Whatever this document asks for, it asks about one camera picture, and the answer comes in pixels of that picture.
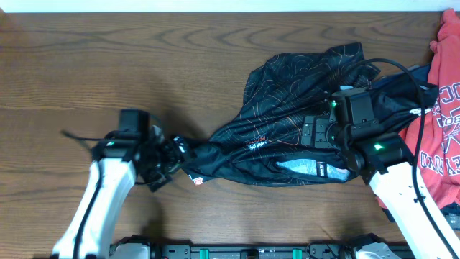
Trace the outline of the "black orange patterned jersey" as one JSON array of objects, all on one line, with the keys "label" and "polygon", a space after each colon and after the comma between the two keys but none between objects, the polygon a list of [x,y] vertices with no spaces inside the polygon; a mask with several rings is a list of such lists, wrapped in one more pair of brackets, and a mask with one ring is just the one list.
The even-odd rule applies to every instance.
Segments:
[{"label": "black orange patterned jersey", "polygon": [[[324,115],[326,100],[342,86],[370,93],[378,67],[364,62],[358,42],[323,53],[281,53],[249,74],[237,116],[205,142],[192,142],[195,158],[184,167],[197,185],[223,178],[255,186],[345,183],[357,174],[339,153],[301,145],[304,118]],[[425,106],[420,84],[407,74]],[[383,132],[400,132],[420,115],[374,108]]]}]

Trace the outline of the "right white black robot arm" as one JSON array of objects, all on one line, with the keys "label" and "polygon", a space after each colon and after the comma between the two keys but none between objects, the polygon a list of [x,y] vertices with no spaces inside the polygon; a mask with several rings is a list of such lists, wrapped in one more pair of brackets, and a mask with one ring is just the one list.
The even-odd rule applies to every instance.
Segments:
[{"label": "right white black robot arm", "polygon": [[458,258],[459,238],[442,215],[396,133],[384,133],[363,88],[337,91],[324,115],[307,115],[302,144],[332,149],[393,216],[415,258]]}]

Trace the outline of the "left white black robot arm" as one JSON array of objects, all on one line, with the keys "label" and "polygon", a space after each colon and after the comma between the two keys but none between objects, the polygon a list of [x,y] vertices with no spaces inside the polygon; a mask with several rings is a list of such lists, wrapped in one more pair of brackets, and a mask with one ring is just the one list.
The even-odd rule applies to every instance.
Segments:
[{"label": "left white black robot arm", "polygon": [[155,192],[195,158],[183,137],[165,138],[161,125],[152,125],[151,119],[149,112],[122,109],[117,129],[92,140],[88,184],[52,258],[161,258],[161,249],[146,238],[112,241],[131,189],[147,186]]}]

